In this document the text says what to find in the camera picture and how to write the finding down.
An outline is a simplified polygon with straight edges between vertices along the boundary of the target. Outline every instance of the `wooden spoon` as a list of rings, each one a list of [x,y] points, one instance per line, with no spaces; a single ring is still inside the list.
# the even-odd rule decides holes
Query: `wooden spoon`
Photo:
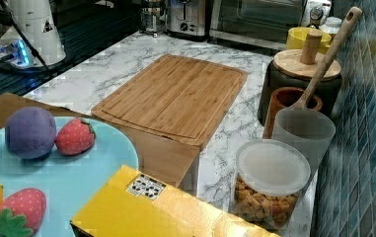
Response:
[[[329,49],[326,52],[323,60],[320,62],[319,67],[317,68],[316,73],[314,74],[313,78],[311,79],[310,83],[307,86],[307,89],[302,94],[302,96],[295,102],[291,107],[293,108],[307,108],[308,102],[310,98],[314,95],[315,90],[321,79],[323,79],[324,75],[326,74],[327,70],[332,65],[333,61],[335,60],[338,51],[341,48],[341,45],[345,42],[347,37],[350,35],[351,31],[353,30],[354,26],[356,25],[359,18],[362,16],[362,10],[357,7],[352,7],[348,10],[348,13],[341,24],[340,29],[338,30],[338,34],[335,36],[332,44],[330,45]]]

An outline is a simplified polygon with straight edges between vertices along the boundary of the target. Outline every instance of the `toaster oven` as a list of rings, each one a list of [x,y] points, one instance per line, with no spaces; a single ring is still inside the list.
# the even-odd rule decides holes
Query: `toaster oven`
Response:
[[[215,0],[209,35],[284,50],[288,30],[300,25],[306,0]]]

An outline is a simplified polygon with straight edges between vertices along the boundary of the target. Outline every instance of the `dark countertop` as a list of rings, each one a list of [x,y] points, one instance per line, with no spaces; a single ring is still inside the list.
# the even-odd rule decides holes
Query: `dark countertop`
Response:
[[[109,8],[93,1],[74,5],[67,5],[66,0],[55,2],[58,7],[52,16],[61,42],[72,56],[53,70],[53,77],[137,31],[136,9],[130,5]],[[23,96],[53,77],[47,73],[17,72],[0,63],[0,95],[9,92]]]

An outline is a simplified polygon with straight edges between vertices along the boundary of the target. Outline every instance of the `white lid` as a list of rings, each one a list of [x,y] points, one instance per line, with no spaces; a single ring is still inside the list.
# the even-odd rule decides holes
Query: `white lid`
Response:
[[[237,172],[253,190],[284,197],[301,190],[310,178],[310,165],[295,148],[275,140],[250,141],[237,152]]]
[[[326,25],[339,28],[341,26],[342,20],[340,18],[329,17],[326,19]]]

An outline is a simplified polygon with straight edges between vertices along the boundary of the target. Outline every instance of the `coffee maker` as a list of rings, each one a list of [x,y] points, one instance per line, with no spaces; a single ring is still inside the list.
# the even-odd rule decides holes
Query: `coffee maker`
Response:
[[[204,40],[209,28],[206,25],[206,0],[169,0],[167,30],[170,35]]]
[[[141,0],[141,8],[138,13],[140,33],[156,37],[166,31],[165,0]]]

